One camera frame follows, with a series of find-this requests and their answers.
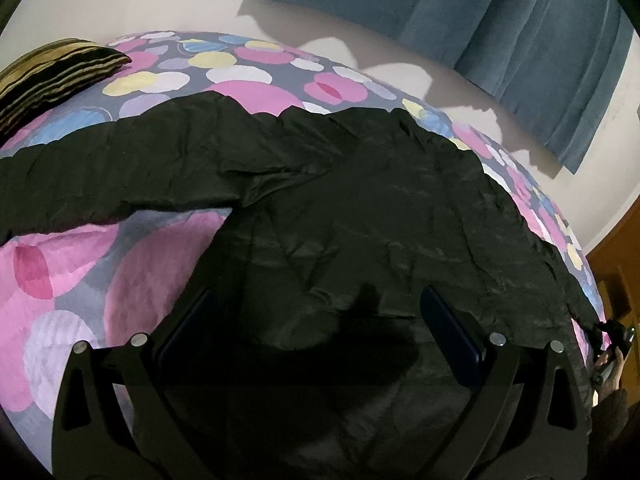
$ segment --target blue curtain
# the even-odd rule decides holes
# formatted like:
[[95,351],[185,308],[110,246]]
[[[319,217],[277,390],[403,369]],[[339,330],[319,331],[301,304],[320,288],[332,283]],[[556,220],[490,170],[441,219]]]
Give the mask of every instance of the blue curtain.
[[617,0],[274,0],[363,25],[491,94],[575,173],[633,27]]

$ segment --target jacket sleeve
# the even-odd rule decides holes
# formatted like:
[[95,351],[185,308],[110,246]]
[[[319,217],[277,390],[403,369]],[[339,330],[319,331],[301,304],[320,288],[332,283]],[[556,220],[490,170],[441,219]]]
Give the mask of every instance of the jacket sleeve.
[[276,118],[216,92],[175,98],[0,159],[0,245],[140,209],[248,205],[323,174],[355,142],[299,108]]

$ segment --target metal screw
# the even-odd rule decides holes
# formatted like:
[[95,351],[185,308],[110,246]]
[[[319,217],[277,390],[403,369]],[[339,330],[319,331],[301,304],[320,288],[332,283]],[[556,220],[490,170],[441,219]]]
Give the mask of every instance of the metal screw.
[[146,334],[143,334],[142,332],[134,334],[133,336],[131,336],[131,346],[142,346],[143,344],[145,344],[148,340],[148,337],[146,336]]
[[503,336],[499,332],[492,332],[489,336],[489,341],[491,341],[491,343],[496,346],[504,346],[504,344],[507,342],[507,338],[505,338],[505,336]]
[[87,349],[88,346],[89,346],[89,343],[87,341],[76,342],[73,346],[74,354],[81,354]]
[[564,352],[564,345],[559,341],[553,340],[550,346],[551,349],[557,354],[561,354],[562,352]]

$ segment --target person's hand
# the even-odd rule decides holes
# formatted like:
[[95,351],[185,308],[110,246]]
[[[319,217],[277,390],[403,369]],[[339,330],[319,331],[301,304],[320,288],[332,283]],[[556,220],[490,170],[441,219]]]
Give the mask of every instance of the person's hand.
[[[622,378],[622,370],[625,367],[625,357],[622,355],[620,348],[616,347],[616,367],[613,368],[611,374],[602,386],[596,387],[598,393],[598,402],[610,396],[613,392],[620,389],[620,379]],[[609,361],[609,354],[604,352],[596,361],[596,366],[604,365]]]

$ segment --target white wall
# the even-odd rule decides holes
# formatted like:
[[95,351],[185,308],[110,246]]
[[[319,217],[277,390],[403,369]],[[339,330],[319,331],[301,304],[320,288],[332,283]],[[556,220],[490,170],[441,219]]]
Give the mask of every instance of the white wall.
[[455,72],[361,27],[262,0],[23,0],[0,36],[0,68],[67,37],[98,42],[144,30],[215,30],[301,47],[444,108],[503,143],[560,206],[586,250],[640,192],[640,40],[576,175],[522,131],[512,115]]

